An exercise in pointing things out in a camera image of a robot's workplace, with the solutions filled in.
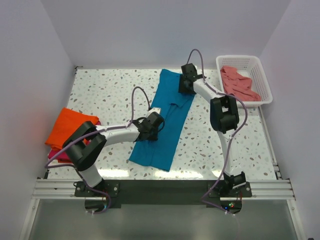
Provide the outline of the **blue t shirt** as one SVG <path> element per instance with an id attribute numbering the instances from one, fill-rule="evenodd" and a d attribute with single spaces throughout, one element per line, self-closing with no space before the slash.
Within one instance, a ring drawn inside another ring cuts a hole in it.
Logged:
<path id="1" fill-rule="evenodd" d="M 156 141 L 138 141 L 129 161 L 169 171 L 194 95 L 179 93 L 180 74 L 162 69 L 152 107 L 161 108 L 164 128 Z"/>

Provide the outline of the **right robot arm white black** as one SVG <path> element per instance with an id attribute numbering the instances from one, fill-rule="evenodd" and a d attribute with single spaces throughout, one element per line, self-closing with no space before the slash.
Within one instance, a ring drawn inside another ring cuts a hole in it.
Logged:
<path id="1" fill-rule="evenodd" d="M 215 192 L 218 196 L 235 196 L 241 186 L 246 184 L 244 172 L 232 174 L 229 163 L 234 154 L 231 151 L 235 135 L 243 127 L 240 122 L 237 99 L 233 95 L 221 92 L 206 81 L 203 73 L 199 74 L 192 63 L 181 66 L 182 74 L 179 77 L 178 92 L 181 94 L 200 95 L 209 103 L 209 120 L 211 127 L 218 133 L 224 163 L 217 180 L 204 194 L 209 196 Z"/>

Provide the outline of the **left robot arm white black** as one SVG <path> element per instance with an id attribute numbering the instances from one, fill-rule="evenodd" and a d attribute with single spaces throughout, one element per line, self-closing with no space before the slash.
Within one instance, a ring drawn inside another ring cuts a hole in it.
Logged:
<path id="1" fill-rule="evenodd" d="M 160 113 L 161 109 L 154 107 L 129 126 L 101 126 L 86 121 L 64 142 L 62 150 L 86 182 L 88 193 L 99 196 L 106 191 L 104 179 L 95 164 L 102 149 L 118 143 L 157 141 L 165 123 Z"/>

